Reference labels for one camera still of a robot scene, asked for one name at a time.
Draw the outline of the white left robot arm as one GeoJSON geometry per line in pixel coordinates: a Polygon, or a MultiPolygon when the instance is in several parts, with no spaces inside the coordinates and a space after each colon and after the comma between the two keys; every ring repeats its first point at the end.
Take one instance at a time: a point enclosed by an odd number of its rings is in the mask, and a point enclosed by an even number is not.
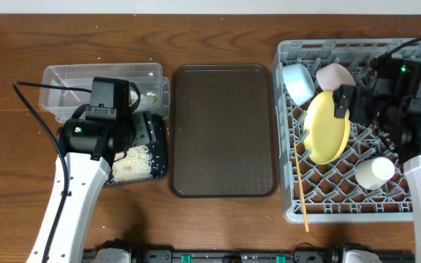
{"type": "Polygon", "coordinates": [[[167,172],[164,122],[155,114],[134,114],[138,132],[126,154],[112,164],[88,153],[56,159],[56,175],[45,216],[28,262],[81,262],[96,201],[105,186],[163,177],[167,172]]]}

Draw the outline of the white cup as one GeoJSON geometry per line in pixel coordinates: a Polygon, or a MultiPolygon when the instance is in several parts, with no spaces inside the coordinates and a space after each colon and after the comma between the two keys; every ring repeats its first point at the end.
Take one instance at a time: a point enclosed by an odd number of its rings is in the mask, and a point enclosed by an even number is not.
{"type": "Polygon", "coordinates": [[[358,164],[355,179],[363,188],[375,190],[383,186],[394,174],[393,162],[381,156],[358,164]]]}

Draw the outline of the dark brown serving tray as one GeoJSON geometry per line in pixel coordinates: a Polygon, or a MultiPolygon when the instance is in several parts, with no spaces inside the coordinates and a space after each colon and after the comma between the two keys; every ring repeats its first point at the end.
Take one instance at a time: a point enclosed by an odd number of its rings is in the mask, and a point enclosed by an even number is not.
{"type": "Polygon", "coordinates": [[[172,77],[169,188],[184,199],[277,189],[276,120],[261,64],[183,65],[172,77]]]}

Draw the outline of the pile of rice and nuts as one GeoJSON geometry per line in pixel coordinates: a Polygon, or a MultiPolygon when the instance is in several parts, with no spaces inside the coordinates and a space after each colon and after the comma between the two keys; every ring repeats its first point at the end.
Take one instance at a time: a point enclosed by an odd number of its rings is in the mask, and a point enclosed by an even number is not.
{"type": "Polygon", "coordinates": [[[125,159],[115,161],[105,186],[136,183],[163,178],[168,171],[164,121],[153,115],[156,142],[130,148],[125,159]]]}

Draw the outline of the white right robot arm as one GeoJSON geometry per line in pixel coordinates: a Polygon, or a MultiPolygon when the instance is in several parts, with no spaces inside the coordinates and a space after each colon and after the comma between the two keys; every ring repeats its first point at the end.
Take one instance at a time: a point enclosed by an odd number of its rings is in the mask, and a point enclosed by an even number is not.
{"type": "Polygon", "coordinates": [[[333,100],[337,118],[349,113],[355,123],[373,123],[394,143],[411,192],[416,260],[421,262],[421,86],[342,85],[333,92],[333,100]]]}

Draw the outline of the crumpled white tissue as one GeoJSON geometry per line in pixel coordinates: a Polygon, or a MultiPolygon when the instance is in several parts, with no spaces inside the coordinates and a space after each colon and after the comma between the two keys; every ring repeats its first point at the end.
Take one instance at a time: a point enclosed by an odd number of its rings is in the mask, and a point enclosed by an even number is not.
{"type": "Polygon", "coordinates": [[[129,97],[130,97],[129,99],[130,104],[134,104],[138,99],[137,92],[132,88],[129,89],[129,97]]]}

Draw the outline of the black waste tray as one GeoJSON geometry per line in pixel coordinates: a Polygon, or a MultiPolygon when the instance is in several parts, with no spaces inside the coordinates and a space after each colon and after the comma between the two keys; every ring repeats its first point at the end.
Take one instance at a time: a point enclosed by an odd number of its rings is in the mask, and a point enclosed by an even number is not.
{"type": "Polygon", "coordinates": [[[163,178],[168,171],[164,121],[150,112],[132,115],[136,137],[127,152],[115,155],[113,168],[104,186],[163,178]]]}

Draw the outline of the green clear plastic wrapper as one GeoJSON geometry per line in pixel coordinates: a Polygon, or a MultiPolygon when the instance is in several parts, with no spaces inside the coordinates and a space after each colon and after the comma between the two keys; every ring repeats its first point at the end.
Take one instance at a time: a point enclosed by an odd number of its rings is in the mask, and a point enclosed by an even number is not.
{"type": "Polygon", "coordinates": [[[158,104],[158,101],[158,96],[151,91],[141,95],[141,104],[144,107],[155,107],[158,104]]]}

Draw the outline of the wooden chopstick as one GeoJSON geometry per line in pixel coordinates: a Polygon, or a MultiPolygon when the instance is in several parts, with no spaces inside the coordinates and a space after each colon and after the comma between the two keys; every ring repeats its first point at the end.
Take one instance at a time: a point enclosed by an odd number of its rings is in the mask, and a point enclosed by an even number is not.
{"type": "Polygon", "coordinates": [[[309,232],[309,222],[308,222],[308,216],[306,212],[306,201],[304,197],[304,190],[303,190],[303,180],[300,173],[300,162],[297,154],[297,143],[293,142],[293,148],[294,148],[294,154],[295,154],[295,166],[297,170],[297,181],[299,186],[299,194],[300,194],[300,201],[301,201],[301,210],[303,212],[303,221],[304,221],[304,227],[305,231],[309,232]]]}

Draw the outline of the yellow plate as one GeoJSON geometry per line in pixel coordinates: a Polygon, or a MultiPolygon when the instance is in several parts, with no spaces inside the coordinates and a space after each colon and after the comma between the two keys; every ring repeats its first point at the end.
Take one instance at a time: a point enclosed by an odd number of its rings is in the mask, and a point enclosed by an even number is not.
{"type": "Polygon", "coordinates": [[[314,97],[306,112],[303,129],[308,130],[308,136],[303,144],[306,150],[311,150],[309,158],[316,164],[336,160],[349,139],[349,111],[343,118],[336,118],[333,92],[323,91],[314,97]]]}

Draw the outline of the light blue bowl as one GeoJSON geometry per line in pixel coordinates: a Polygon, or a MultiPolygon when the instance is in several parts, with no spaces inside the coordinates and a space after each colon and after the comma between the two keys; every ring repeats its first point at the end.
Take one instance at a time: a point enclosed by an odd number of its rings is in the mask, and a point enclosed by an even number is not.
{"type": "Polygon", "coordinates": [[[281,73],[287,92],[297,106],[302,106],[314,96],[314,83],[304,65],[284,66],[281,73]]]}

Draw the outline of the clear plastic bin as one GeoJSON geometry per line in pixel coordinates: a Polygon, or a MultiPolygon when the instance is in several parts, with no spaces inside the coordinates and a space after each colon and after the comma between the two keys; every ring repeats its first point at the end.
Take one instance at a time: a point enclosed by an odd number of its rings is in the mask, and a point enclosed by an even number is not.
{"type": "MultiPolygon", "coordinates": [[[[45,85],[91,89],[95,77],[118,78],[136,84],[140,95],[151,91],[158,98],[155,107],[144,107],[138,111],[149,111],[167,119],[170,115],[170,81],[163,75],[158,63],[125,64],[74,64],[55,65],[45,69],[42,82],[45,85]]],[[[73,112],[82,104],[90,102],[90,94],[80,91],[62,91],[42,88],[39,107],[52,113],[59,123],[71,118],[73,112]]]]}

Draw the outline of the white bowl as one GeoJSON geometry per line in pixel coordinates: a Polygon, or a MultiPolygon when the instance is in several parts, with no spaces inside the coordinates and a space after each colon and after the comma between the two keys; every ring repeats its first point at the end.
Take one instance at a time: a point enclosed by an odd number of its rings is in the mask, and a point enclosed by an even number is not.
{"type": "Polygon", "coordinates": [[[329,64],[317,70],[316,80],[323,91],[334,91],[341,85],[356,85],[350,72],[337,63],[329,64]]]}

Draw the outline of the grey dishwasher rack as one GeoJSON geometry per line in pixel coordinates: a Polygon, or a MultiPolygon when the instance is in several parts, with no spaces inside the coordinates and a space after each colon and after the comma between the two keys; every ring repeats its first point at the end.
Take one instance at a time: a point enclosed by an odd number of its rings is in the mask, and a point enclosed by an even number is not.
{"type": "Polygon", "coordinates": [[[323,92],[316,71],[332,63],[345,67],[356,85],[374,88],[376,73],[370,63],[380,56],[421,61],[419,39],[318,39],[286,40],[279,43],[272,63],[273,94],[278,124],[278,168],[281,199],[288,222],[303,222],[303,212],[293,142],[297,143],[308,222],[394,222],[414,221],[408,181],[394,143],[388,133],[375,124],[352,123],[344,152],[328,164],[316,164],[311,150],[303,144],[308,130],[303,129],[307,109],[323,92]],[[290,98],[281,70],[292,64],[304,65],[313,80],[314,96],[302,106],[290,98]],[[386,157],[395,165],[395,174],[383,186],[367,190],[355,179],[363,161],[386,157]]]}

